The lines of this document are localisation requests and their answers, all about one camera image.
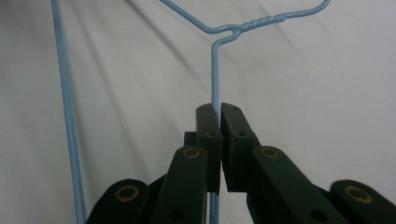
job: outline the white fabric backdrop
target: white fabric backdrop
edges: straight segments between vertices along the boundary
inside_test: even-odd
[[[241,23],[320,1],[176,3]],[[316,185],[363,182],[396,203],[396,2],[332,0],[318,15],[220,49],[221,101]],[[159,1],[63,0],[88,212],[114,182],[163,175],[210,101],[210,36]],[[220,223],[250,223],[245,195]],[[50,1],[0,3],[0,223],[75,223]]]

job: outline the white wall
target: white wall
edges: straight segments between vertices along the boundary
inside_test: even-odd
[[[217,26],[320,1],[176,0]],[[333,0],[220,50],[221,101],[316,185],[363,182],[396,203],[396,3]],[[87,208],[123,178],[163,175],[210,101],[210,46],[159,1],[62,1]],[[0,222],[74,223],[50,1],[0,3]],[[249,223],[244,195],[220,223]]]

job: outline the black plastic part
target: black plastic part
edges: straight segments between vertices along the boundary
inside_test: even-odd
[[[197,146],[180,148],[172,160],[150,224],[205,223],[207,153]]]
[[[160,194],[161,188],[163,187],[163,181],[165,180],[166,175],[161,176],[156,181],[152,182],[148,185],[148,199],[143,207],[141,212],[139,223],[146,224],[149,223],[151,218],[152,211],[154,210],[154,206],[157,203],[158,195]]]
[[[184,146],[196,145],[207,152],[207,191],[219,194],[222,137],[211,104],[201,105],[196,111],[196,132],[184,133]]]
[[[374,189],[352,180],[332,184],[330,199],[350,223],[395,224],[396,207]]]
[[[148,186],[132,179],[121,180],[107,189],[92,209],[87,224],[137,224],[148,198]]]
[[[259,188],[249,192],[250,200],[261,195],[265,206],[252,211],[258,223],[347,223],[343,216],[304,176],[294,163],[275,147],[255,147],[251,162]],[[268,204],[275,213],[267,220]]]
[[[227,190],[247,192],[251,178],[248,158],[260,142],[242,110],[235,105],[221,104],[221,133],[224,136],[222,167]]]

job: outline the blue wire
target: blue wire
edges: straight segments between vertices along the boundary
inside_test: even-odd
[[[51,0],[53,23],[55,27],[56,48],[58,50],[59,72],[61,75],[62,97],[64,100],[64,121],[66,125],[67,143],[69,148],[70,167],[73,180],[75,211],[77,224],[84,224],[87,219],[82,188],[81,171],[78,159],[78,146],[73,118],[73,105],[70,91],[69,71],[62,34],[61,17],[58,0]]]
[[[323,10],[327,5],[330,4],[331,0],[323,0],[323,2],[314,8],[307,10],[293,11],[277,14],[275,16],[268,16],[264,18],[257,19],[255,21],[248,21],[242,24],[228,24],[219,27],[208,27],[201,21],[193,17],[190,13],[185,11],[183,8],[179,7],[171,0],[160,0],[168,7],[173,9],[176,13],[182,16],[187,21],[191,22],[193,25],[201,29],[207,34],[219,34],[226,31],[231,31],[232,34],[223,37],[215,41],[212,45],[211,57],[212,57],[212,106],[215,110],[216,116],[218,118],[218,123],[220,123],[220,97],[219,97],[219,47],[223,44],[229,43],[237,39],[242,33],[263,27],[265,25],[270,25],[273,23],[279,23],[285,21],[286,19],[299,18],[310,16],[316,14]],[[209,208],[209,223],[218,224],[219,223],[219,196],[215,193],[210,194],[210,208]]]

